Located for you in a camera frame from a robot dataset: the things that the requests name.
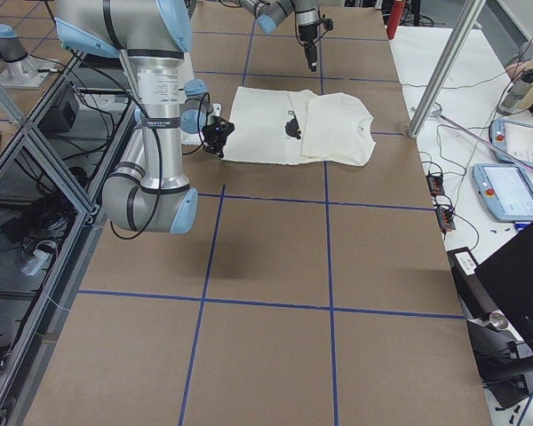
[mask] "blue tape grid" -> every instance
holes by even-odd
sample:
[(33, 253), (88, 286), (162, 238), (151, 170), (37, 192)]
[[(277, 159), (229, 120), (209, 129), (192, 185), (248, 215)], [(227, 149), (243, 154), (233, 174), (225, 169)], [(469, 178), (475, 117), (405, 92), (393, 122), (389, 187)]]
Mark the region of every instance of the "blue tape grid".
[(211, 240), (210, 259), (207, 264), (207, 271), (205, 272), (205, 282), (203, 284), (202, 299), (199, 304), (199, 313), (197, 314), (197, 323), (195, 325), (195, 336), (192, 344), (192, 352), (189, 357), (189, 367), (187, 368), (186, 385), (184, 387), (184, 396), (181, 401), (181, 410), (179, 413), (178, 426), (184, 424), (184, 417), (186, 415), (187, 396), (189, 394), (189, 385), (191, 383), (192, 372), (194, 371), (195, 352), (197, 351), (197, 342), (199, 340), (199, 332), (202, 325), (203, 307), (205, 306), (205, 297), (207, 296), (207, 287), (210, 282), (211, 266), (213, 265), (213, 254), (215, 253), (215, 244), (217, 242), (217, 235), (219, 232), (219, 223), (221, 221), (221, 210), (223, 209), (223, 195), (225, 194), (225, 185), (221, 188), (221, 198), (219, 199), (219, 207), (217, 210), (217, 218), (215, 220), (215, 229), (213, 231), (213, 238)]
[[(6, 3), (7, 0), (3, 0), (0, 3), (0, 7)], [(34, 7), (25, 17), (22, 19), (28, 18), (28, 15), (34, 11)], [(245, 61), (245, 68), (242, 74), (237, 73), (217, 73), (212, 71), (199, 71), (202, 74), (233, 74), (242, 76), (242, 85), (245, 84), (246, 77), (248, 75), (254, 75), (248, 73), (249, 61), (251, 57), (252, 49), (252, 40), (254, 36), (278, 36), (278, 37), (289, 37), (294, 38), (293, 35), (261, 35), (255, 34), (255, 22), (253, 21), (251, 29), (251, 37), (249, 41), (249, 49), (247, 51), (247, 58)], [(56, 40), (55, 37), (50, 37), (50, 34), (53, 32), (53, 29), (46, 35), (46, 37), (41, 38), (40, 43), (32, 51), (36, 51), (45, 40)], [(239, 36), (248, 36), (248, 34), (241, 33), (214, 33), (214, 32), (203, 32), (196, 31), (196, 33), (201, 34), (230, 34), (230, 35), (239, 35)], [(38, 37), (24, 37), (28, 39), (37, 39)], [(353, 37), (331, 37), (327, 36), (325, 39), (332, 40), (358, 40), (358, 41), (371, 41), (371, 42), (386, 42), (387, 40), (382, 39), (372, 39), (372, 38), (353, 38)], [(300, 77), (295, 75), (289, 75), (288, 77), (297, 77), (297, 78), (319, 78), (320, 79), (320, 92), (324, 93), (324, 76), (323, 76), (323, 65), (322, 65), (322, 42), (319, 44), (319, 67), (320, 75), (316, 77)], [(264, 77), (280, 77), (280, 75), (261, 75), (257, 74), (255, 76), (264, 76)], [(325, 78), (326, 80), (339, 80), (340, 78)], [(379, 79), (362, 79), (362, 78), (352, 78), (353, 81), (360, 82), (376, 82), (376, 83), (388, 83), (396, 82), (393, 80), (379, 80)], [(372, 132), (373, 134), (381, 135), (401, 135), (401, 133), (396, 132)], [(197, 344), (199, 340), (204, 306), (205, 304), (239, 304), (239, 305), (250, 305), (250, 306), (263, 306), (271, 308), (283, 308), (283, 309), (300, 309), (300, 310), (316, 310), (316, 311), (325, 311), (330, 315), (330, 347), (331, 347), (331, 372), (332, 372), (332, 397), (333, 397), (333, 414), (334, 414), (334, 426), (339, 426), (339, 405), (338, 405), (338, 374), (337, 374), (337, 360), (336, 360), (336, 333), (335, 333), (335, 312), (351, 312), (351, 313), (361, 313), (361, 314), (374, 314), (374, 315), (393, 315), (393, 316), (405, 316), (405, 317), (420, 317), (420, 318), (436, 318), (436, 319), (446, 319), (446, 320), (463, 320), (463, 316), (458, 315), (448, 315), (448, 314), (436, 314), (436, 313), (425, 313), (425, 312), (396, 312), (396, 311), (383, 311), (383, 310), (368, 310), (368, 309), (356, 309), (356, 308), (347, 308), (347, 307), (337, 307), (334, 306), (334, 297), (333, 297), (333, 273), (332, 273), (332, 257), (331, 257), (331, 229), (330, 229), (330, 205), (341, 205), (341, 206), (351, 206), (351, 207), (364, 207), (364, 208), (381, 208), (381, 209), (411, 209), (411, 210), (424, 210), (432, 211), (430, 208), (415, 208), (409, 206), (386, 206), (386, 205), (375, 205), (375, 204), (366, 204), (366, 203), (353, 203), (353, 202), (335, 202), (330, 201), (329, 194), (329, 176), (327, 163), (324, 163), (324, 192), (325, 200), (324, 201), (310, 201), (310, 200), (292, 200), (292, 199), (276, 199), (276, 198), (261, 198), (261, 197), (245, 197), (245, 196), (236, 196), (236, 195), (226, 195), (226, 187), (223, 185), (221, 189), (221, 194), (204, 194), (201, 196), (207, 197), (219, 197), (219, 207), (216, 217), (215, 229), (213, 232), (213, 237), (211, 240), (210, 256), (207, 264), (207, 270), (205, 273), (205, 282), (203, 285), (203, 292), (201, 297), (190, 297), (190, 296), (172, 296), (172, 295), (157, 295), (157, 294), (141, 294), (141, 293), (126, 293), (126, 292), (115, 292), (115, 291), (102, 291), (102, 290), (79, 290), (80, 294), (90, 294), (90, 295), (103, 295), (103, 296), (127, 296), (127, 297), (143, 297), (143, 298), (154, 298), (154, 299), (169, 299), (169, 300), (178, 300), (178, 301), (190, 301), (197, 302), (200, 304), (199, 312), (197, 317), (197, 322), (195, 326), (195, 335), (192, 343), (192, 350), (190, 354), (189, 366), (187, 370), (186, 383), (184, 387), (184, 394), (182, 398), (182, 405), (179, 415), (179, 426), (183, 426), (186, 408), (187, 408), (187, 399), (189, 396), (189, 387), (191, 383), (191, 377), (194, 371), (195, 363), (195, 354), (197, 352)], [(219, 225), (221, 219), (221, 213), (223, 209), (223, 203), (225, 199), (235, 199), (235, 200), (259, 200), (259, 201), (281, 201), (281, 202), (298, 202), (298, 203), (315, 203), (315, 204), (324, 204), (325, 206), (325, 215), (326, 215), (326, 245), (327, 245), (327, 255), (328, 255), (328, 292), (329, 292), (329, 306), (314, 306), (306, 304), (279, 304), (279, 303), (267, 303), (267, 302), (253, 302), (253, 301), (243, 301), (243, 300), (230, 300), (230, 299), (217, 299), (217, 298), (208, 298), (207, 289), (209, 287), (209, 281), (211, 276), (211, 268), (213, 264), (213, 256), (215, 253), (215, 247), (217, 243), (217, 237), (219, 233)]]
[[(333, 267), (332, 267), (332, 255), (331, 255), (331, 227), (330, 227), (330, 206), (332, 205), (346, 205), (351, 207), (375, 207), (381, 209), (414, 209), (423, 211), (432, 211), (433, 209), (427, 208), (413, 208), (406, 206), (380, 206), (371, 204), (361, 204), (352, 202), (334, 202), (330, 201), (330, 185), (329, 185), (329, 172), (327, 162), (323, 164), (324, 173), (324, 200), (293, 200), (284, 198), (263, 198), (263, 197), (251, 197), (240, 195), (227, 195), (226, 186), (221, 187), (220, 194), (213, 193), (200, 193), (203, 197), (219, 198), (219, 206), (215, 221), (215, 227), (213, 230), (213, 236), (211, 239), (210, 254), (205, 272), (205, 280), (203, 284), (203, 291), (201, 297), (194, 296), (176, 296), (176, 295), (162, 295), (162, 294), (148, 294), (148, 293), (132, 293), (121, 291), (107, 291), (107, 290), (95, 290), (95, 289), (81, 289), (79, 294), (83, 295), (99, 295), (99, 296), (120, 296), (120, 297), (139, 297), (139, 298), (151, 298), (151, 299), (163, 299), (163, 300), (175, 300), (184, 302), (199, 303), (199, 311), (197, 321), (195, 324), (195, 335), (192, 342), (192, 350), (190, 353), (189, 364), (187, 368), (186, 382), (184, 385), (184, 392), (182, 396), (180, 415), (178, 420), (178, 426), (183, 426), (186, 418), (187, 402), (189, 398), (189, 389), (191, 384), (191, 378), (193, 376), (195, 368), (195, 356), (197, 353), (197, 346), (199, 342), (199, 336), (201, 332), (204, 307), (206, 304), (234, 304), (245, 306), (258, 306), (267, 308), (278, 309), (296, 309), (304, 311), (321, 311), (329, 314), (330, 320), (330, 350), (331, 350), (331, 377), (332, 377), (332, 401), (333, 401), (333, 417), (334, 426), (339, 426), (339, 404), (338, 404), (338, 368), (337, 368), (337, 353), (336, 353), (336, 327), (335, 327), (335, 312), (349, 312), (356, 314), (371, 314), (371, 315), (388, 315), (388, 316), (402, 316), (402, 317), (417, 317), (428, 319), (443, 319), (443, 320), (464, 320), (462, 315), (451, 315), (441, 313), (429, 313), (429, 312), (402, 312), (402, 311), (387, 311), (387, 310), (372, 310), (372, 309), (359, 309), (350, 307), (340, 307), (334, 304), (333, 295)], [(296, 202), (296, 203), (311, 203), (325, 206), (325, 221), (326, 221), (326, 249), (327, 249), (327, 261), (328, 261), (328, 305), (311, 305), (311, 304), (285, 304), (285, 303), (271, 303), (271, 302), (258, 302), (249, 300), (235, 300), (235, 299), (220, 299), (207, 297), (211, 278), (211, 268), (213, 266), (213, 258), (215, 255), (215, 248), (217, 246), (217, 240), (219, 235), (219, 227), (221, 223), (221, 216), (224, 206), (224, 201), (232, 200), (253, 200), (253, 201), (278, 201), (278, 202)]]

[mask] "black cable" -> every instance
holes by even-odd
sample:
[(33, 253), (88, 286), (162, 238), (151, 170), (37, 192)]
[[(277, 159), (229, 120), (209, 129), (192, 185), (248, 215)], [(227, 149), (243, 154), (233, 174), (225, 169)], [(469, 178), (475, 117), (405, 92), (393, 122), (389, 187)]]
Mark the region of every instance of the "black cable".
[[(202, 98), (199, 99), (199, 106), (198, 106), (198, 109), (197, 109), (197, 124), (196, 125), (197, 125), (197, 136), (199, 136), (200, 144), (199, 144), (199, 146), (196, 149), (193, 149), (192, 151), (189, 151), (187, 153), (182, 153), (182, 155), (191, 155), (191, 154), (197, 152), (203, 146), (204, 141), (203, 141), (200, 129), (199, 129), (199, 119), (201, 117), (203, 100), (205, 99), (206, 96), (207, 96), (208, 105), (211, 103), (210, 93), (209, 92), (205, 92), (203, 94)], [(206, 111), (205, 112), (205, 124), (204, 125), (207, 125), (207, 119), (209, 118), (209, 116), (210, 116), (210, 113)]]
[[(126, 107), (124, 108), (123, 112), (121, 113), (121, 116), (118, 119), (118, 122), (116, 122), (115, 130), (114, 130), (114, 132), (113, 132), (113, 134), (111, 135), (111, 138), (110, 138), (110, 143), (112, 143), (115, 140), (116, 132), (121, 127), (121, 125), (123, 124), (124, 117), (126, 116), (126, 113), (128, 112), (128, 108), (131, 107), (132, 101), (130, 99), (127, 99), (127, 100), (128, 100), (128, 102), (126, 104)], [(107, 155), (107, 153), (108, 153), (108, 150), (103, 151), (103, 154), (101, 155), (99, 161), (97, 162), (97, 164), (95, 164), (95, 168), (93, 169), (93, 171), (92, 171), (92, 173), (90, 175), (89, 181), (87, 182), (87, 188), (89, 188), (89, 184), (91, 183), (93, 177), (96, 176), (97, 173), (99, 172), (100, 165), (103, 163), (103, 160), (105, 159), (105, 156)]]
[(36, 176), (33, 176), (31, 173), (29, 173), (25, 168), (24, 166), (17, 160), (15, 159), (14, 162), (18, 165), (18, 167), (20, 168), (20, 170), (24, 173), (24, 175), (26, 175), (28, 178), (30, 178), (31, 180), (33, 180), (34, 182), (36, 182), (37, 185), (42, 185), (44, 188), (46, 188), (50, 194), (52, 193), (55, 193), (51, 188), (49, 188), (48, 186), (44, 185), (40, 180), (39, 180), (39, 177), (36, 177)]
[[(506, 71), (504, 71), (503, 73), (499, 73), (498, 75), (494, 75), (493, 77), (487, 79), (487, 80), (482, 80), (480, 82), (477, 82), (477, 83), (474, 83), (474, 84), (470, 84), (470, 85), (463, 85), (463, 86), (454, 86), (454, 87), (442, 87), (443, 90), (447, 90), (447, 91), (455, 91), (455, 90), (459, 90), (459, 89), (472, 89), (474, 87), (477, 87), (479, 86), (480, 84), (484, 84), (484, 83), (489, 83), (493, 80), (496, 80), (498, 77), (502, 76), (502, 75), (505, 75), (507, 74)], [(421, 88), (421, 87), (427, 87), (428, 84), (408, 84), (408, 83), (401, 83), (401, 86), (409, 86), (409, 87), (417, 87), (417, 88)]]
[(47, 9), (47, 12), (50, 14), (50, 18), (52, 18), (53, 25), (57, 27), (57, 22), (55, 21), (55, 17), (53, 16), (52, 8), (49, 5), (50, 0), (42, 0), (42, 2), (45, 4), (45, 8)]
[(467, 219), (461, 217), (461, 216), (458, 215), (456, 212), (454, 213), (454, 216), (455, 216), (455, 217), (458, 217), (458, 218), (460, 218), (460, 219), (462, 219), (464, 222), (466, 222), (467, 224), (469, 224), (469, 225), (472, 227), (473, 231), (476, 233), (476, 242), (474, 243), (473, 247), (470, 248), (470, 251), (474, 251), (474, 250), (478, 247), (478, 244), (480, 244), (480, 233), (478, 232), (478, 228), (476, 228), (476, 227), (472, 224), (472, 222), (470, 222), (469, 220), (467, 220)]
[(56, 138), (56, 139), (62, 140), (63, 142), (73, 146), (75, 149), (78, 149), (82, 153), (87, 151), (86, 149), (81, 148), (78, 144), (74, 143), (71, 139), (69, 139), (69, 138), (67, 138), (65, 136), (61, 136), (59, 133), (47, 133), (47, 134), (45, 134), (45, 136), (47, 138)]
[(238, 6), (232, 6), (231, 4), (223, 3), (223, 0), (219, 0), (219, 4), (221, 4), (222, 6), (225, 6), (226, 8), (229, 8), (229, 9), (241, 9), (242, 8), (242, 6), (240, 4)]

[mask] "white table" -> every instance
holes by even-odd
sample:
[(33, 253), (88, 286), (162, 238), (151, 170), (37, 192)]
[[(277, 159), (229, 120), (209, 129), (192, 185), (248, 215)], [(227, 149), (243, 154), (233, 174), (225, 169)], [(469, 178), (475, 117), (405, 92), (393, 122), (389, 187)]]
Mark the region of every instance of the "white table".
[[(446, 28), (400, 27), (395, 39), (391, 42), (399, 80), (404, 84), (405, 103), (411, 116), (413, 115), (411, 108), (418, 105), (425, 90), (425, 87), (412, 86), (428, 84), (450, 31)], [(444, 87), (471, 86), (497, 75), (497, 78), (473, 88), (442, 90), (437, 101), (442, 105), (444, 115), (466, 128), (485, 127), (489, 125), (500, 95), (509, 83), (509, 77), (504, 73), (488, 40), (480, 30), (473, 30)], [(514, 115), (513, 119), (518, 122), (533, 123), (529, 112)], [(427, 153), (421, 154), (421, 158), (423, 161), (428, 161), (430, 154), (432, 161), (438, 163), (444, 173), (462, 173), (463, 170), (460, 167), (443, 160), (440, 156), (436, 137), (439, 124), (446, 123), (440, 118), (428, 119), (418, 135), (418, 148), (421, 152)], [(473, 132), (484, 138), (488, 137), (486, 130), (473, 130)], [(467, 173), (463, 179), (456, 175), (445, 175), (444, 188), (447, 195), (456, 203), (457, 214), (470, 221), (480, 234), (479, 243), (473, 254), (481, 263), (516, 234), (513, 224), (499, 223), (493, 219), (473, 185), (471, 167), (476, 163), (496, 161), (487, 147), (482, 144), (476, 145), (473, 138), (461, 131), (440, 128), (440, 134), (442, 155), (463, 166), (467, 165)], [(428, 164), (424, 165), (424, 169), (425, 172), (428, 171)], [(437, 171), (437, 169), (432, 166), (431, 171)], [(460, 182), (462, 185), (457, 196)], [(447, 234), (444, 241), (445, 248), (447, 250), (464, 246), (471, 248), (476, 241), (475, 231), (460, 218), (456, 218), (455, 221), (457, 229)], [(507, 426), (513, 409), (506, 412), (495, 411), (494, 407), (498, 406), (498, 403), (488, 390), (486, 390), (486, 399), (490, 406), (494, 426)], [(526, 400), (522, 401), (521, 406), (524, 406), (525, 402)], [(518, 420), (519, 415), (516, 414), (514, 423)], [(522, 426), (533, 426), (533, 402)]]

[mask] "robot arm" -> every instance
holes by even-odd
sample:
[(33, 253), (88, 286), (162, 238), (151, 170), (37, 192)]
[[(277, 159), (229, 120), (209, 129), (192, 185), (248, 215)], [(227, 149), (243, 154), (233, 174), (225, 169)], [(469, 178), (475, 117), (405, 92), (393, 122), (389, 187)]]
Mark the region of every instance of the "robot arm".
[(5, 24), (0, 24), (0, 60), (6, 63), (8, 78), (0, 81), (6, 87), (23, 87), (24, 82), (38, 75), (36, 61), (28, 55), (16, 32)]
[(213, 119), (198, 98), (206, 88), (192, 91), (197, 105), (190, 101), (183, 120), (180, 113), (178, 69), (192, 47), (184, 2), (58, 0), (57, 6), (60, 40), (79, 51), (120, 58), (142, 106), (140, 123), (103, 187), (108, 217), (132, 231), (189, 231), (197, 191), (183, 171), (180, 127), (183, 121), (197, 132)]
[(265, 0), (232, 1), (252, 13), (266, 34), (272, 33), (294, 12), (298, 39), (304, 47), (308, 68), (313, 72), (317, 69), (318, 51), (316, 43), (320, 39), (318, 27), (322, 25), (325, 31), (331, 31), (333, 29), (333, 21), (321, 16), (316, 0), (277, 0), (273, 3)]

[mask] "metal frame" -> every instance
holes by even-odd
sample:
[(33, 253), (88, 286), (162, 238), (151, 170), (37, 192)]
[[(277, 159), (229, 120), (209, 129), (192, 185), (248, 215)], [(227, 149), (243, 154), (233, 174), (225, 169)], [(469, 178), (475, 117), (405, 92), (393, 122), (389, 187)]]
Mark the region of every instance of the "metal frame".
[(52, 271), (47, 277), (47, 281), (44, 283), (44, 291), (38, 297), (36, 305), (32, 309), (32, 312), (28, 317), (28, 321), (24, 326), (22, 335), (12, 350), (12, 355), (9, 358), (11, 362), (8, 364), (6, 371), (4, 372), (4, 376), (0, 378), (0, 410), (2, 408), (2, 404), (4, 403), (5, 397), (8, 394), (10, 386), (12, 385), (12, 381), (18, 372), (25, 351), (33, 339), (37, 325), (39, 324), (39, 321), (49, 304), (49, 296), (55, 289), (60, 275), (63, 273), (63, 270), (67, 264), (69, 255), (76, 244), (77, 237), (79, 236), (84, 223), (90, 216), (89, 210), (81, 203), (80, 198), (75, 196), (71, 186), (65, 181), (63, 172), (59, 171), (56, 159), (52, 159), (48, 155), (42, 153), (41, 150), (36, 146), (35, 142), (31, 139), (31, 134), (28, 134), (23, 139), (20, 139), (20, 141), (16, 144), (15, 149), (12, 149), (7, 161), (3, 162), (2, 164), (0, 177), (4, 175), (6, 169), (12, 164), (14, 158), (21, 152), (22, 149), (28, 150), (29, 154), (43, 168), (48, 178), (50, 178), (58, 186), (58, 188), (72, 203), (76, 210), (76, 219), (71, 227), (71, 230), (69, 231), (67, 238), (65, 239), (63, 247), (59, 252), (59, 257), (55, 262), (55, 265), (52, 267)]
[(20, 111), (18, 106), (14, 103), (10, 95), (4, 90), (0, 84), (0, 107), (8, 115), (12, 122), (22, 125), (24, 123), (24, 114)]
[(458, 18), (456, 26), (450, 33), (450, 38), (448, 42), (446, 42), (446, 47), (434, 69), (430, 82), (426, 86), (425, 93), (417, 106), (415, 115), (410, 122), (409, 138), (416, 138), (425, 125), (426, 117), (438, 98), (442, 86), (456, 61), (458, 54), (462, 50), (462, 47), (464, 47), (465, 40), (470, 34), (473, 24), (478, 19), (481, 8), (485, 3), (486, 0), (466, 0), (464, 9)]

